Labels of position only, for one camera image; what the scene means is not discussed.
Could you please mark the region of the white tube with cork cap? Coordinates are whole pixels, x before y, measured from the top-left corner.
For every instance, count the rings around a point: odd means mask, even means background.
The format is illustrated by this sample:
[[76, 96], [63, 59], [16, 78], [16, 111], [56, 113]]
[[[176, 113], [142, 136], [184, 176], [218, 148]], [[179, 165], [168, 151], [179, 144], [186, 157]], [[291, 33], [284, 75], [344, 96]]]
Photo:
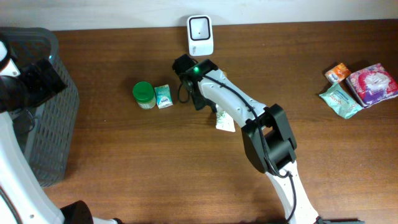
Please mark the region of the white tube with cork cap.
[[219, 105], [216, 105], [216, 129], [234, 133], [235, 126], [233, 118]]

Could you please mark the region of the small teal tissue pack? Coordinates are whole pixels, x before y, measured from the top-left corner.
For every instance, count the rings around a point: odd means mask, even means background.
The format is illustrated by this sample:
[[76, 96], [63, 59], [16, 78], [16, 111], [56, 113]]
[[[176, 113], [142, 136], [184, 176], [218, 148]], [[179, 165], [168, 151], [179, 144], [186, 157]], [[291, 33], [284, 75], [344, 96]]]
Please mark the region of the small teal tissue pack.
[[173, 105], [169, 85], [162, 85], [154, 88], [156, 95], [157, 107], [159, 109]]

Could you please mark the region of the green lid jar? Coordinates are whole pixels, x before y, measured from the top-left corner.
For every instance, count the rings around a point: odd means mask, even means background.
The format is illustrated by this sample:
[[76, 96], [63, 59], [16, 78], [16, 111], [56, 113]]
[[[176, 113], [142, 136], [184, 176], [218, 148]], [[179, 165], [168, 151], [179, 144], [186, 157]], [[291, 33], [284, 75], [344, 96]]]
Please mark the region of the green lid jar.
[[153, 86], [148, 82], [136, 83], [132, 93], [137, 104], [145, 110], [152, 109], [156, 105], [156, 97]]

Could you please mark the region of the teal wet wipes pack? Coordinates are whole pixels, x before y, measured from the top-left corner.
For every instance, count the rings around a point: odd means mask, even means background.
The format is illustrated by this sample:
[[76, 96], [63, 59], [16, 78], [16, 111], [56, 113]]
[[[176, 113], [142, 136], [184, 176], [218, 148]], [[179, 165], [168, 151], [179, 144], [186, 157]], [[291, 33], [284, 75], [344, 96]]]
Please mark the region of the teal wet wipes pack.
[[326, 92], [319, 94], [319, 97], [339, 116], [350, 119], [363, 107], [358, 104], [347, 92], [342, 89], [339, 83], [332, 84]]

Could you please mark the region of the orange tissue pack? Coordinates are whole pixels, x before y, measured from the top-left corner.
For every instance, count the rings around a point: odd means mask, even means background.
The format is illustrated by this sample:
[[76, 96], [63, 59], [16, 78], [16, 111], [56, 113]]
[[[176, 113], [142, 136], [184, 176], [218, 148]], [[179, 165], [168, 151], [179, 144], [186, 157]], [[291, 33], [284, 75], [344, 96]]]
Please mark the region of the orange tissue pack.
[[351, 71], [344, 63], [340, 63], [334, 66], [332, 69], [325, 73], [326, 79], [332, 84], [340, 83], [350, 75]]

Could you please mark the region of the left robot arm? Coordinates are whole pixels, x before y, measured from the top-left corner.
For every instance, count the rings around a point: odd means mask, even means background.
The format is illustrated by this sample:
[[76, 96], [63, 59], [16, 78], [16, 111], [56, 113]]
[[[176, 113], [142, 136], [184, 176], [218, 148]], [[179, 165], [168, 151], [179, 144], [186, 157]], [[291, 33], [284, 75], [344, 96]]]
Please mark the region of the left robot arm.
[[44, 192], [64, 178], [79, 103], [52, 32], [1, 29], [2, 223], [101, 223], [85, 202], [58, 208]]

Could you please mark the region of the purple red pad pack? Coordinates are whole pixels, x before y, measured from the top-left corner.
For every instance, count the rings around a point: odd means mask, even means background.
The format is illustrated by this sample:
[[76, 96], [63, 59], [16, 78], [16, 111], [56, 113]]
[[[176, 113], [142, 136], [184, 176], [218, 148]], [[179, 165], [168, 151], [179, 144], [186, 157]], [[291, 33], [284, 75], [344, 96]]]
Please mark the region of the purple red pad pack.
[[345, 82], [363, 108], [397, 97], [397, 82], [381, 63], [352, 73]]

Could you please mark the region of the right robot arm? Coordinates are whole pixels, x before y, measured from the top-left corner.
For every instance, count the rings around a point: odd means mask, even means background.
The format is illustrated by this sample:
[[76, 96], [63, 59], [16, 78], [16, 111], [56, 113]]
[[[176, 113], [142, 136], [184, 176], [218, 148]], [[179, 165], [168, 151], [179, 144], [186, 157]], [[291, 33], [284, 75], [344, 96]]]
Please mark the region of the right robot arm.
[[246, 157], [273, 184], [286, 223], [318, 223], [319, 214], [300, 180], [297, 142], [283, 108], [254, 100], [231, 83], [211, 60], [197, 62], [184, 54], [175, 59], [172, 69], [196, 110], [206, 106], [214, 113], [223, 110], [241, 128]]

